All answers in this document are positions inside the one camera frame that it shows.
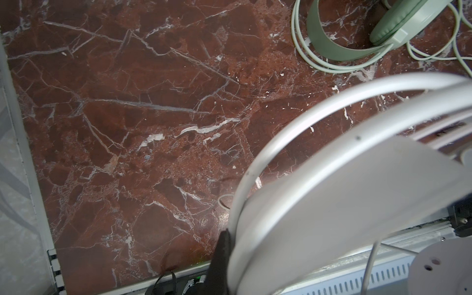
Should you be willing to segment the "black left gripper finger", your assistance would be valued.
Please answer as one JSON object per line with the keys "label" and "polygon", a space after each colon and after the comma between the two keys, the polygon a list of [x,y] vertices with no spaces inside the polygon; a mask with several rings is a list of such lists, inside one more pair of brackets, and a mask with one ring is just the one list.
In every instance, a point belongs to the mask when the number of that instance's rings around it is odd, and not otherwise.
{"label": "black left gripper finger", "polygon": [[204,285],[202,295],[228,295],[227,268],[232,251],[231,235],[228,230],[222,231],[218,238]]}

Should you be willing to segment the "white over-ear headphones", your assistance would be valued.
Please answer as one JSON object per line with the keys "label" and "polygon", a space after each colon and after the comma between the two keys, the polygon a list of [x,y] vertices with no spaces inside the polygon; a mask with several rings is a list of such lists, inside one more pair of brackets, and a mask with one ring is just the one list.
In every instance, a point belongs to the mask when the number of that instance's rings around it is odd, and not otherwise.
{"label": "white over-ear headphones", "polygon": [[[250,195],[257,177],[293,139],[347,106],[386,93],[420,95],[379,113],[323,147],[294,173]],[[232,295],[269,295],[460,200],[472,171],[423,144],[429,119],[457,119],[472,107],[472,81],[446,73],[407,73],[360,84],[301,114],[257,155],[233,197],[227,267]]]}

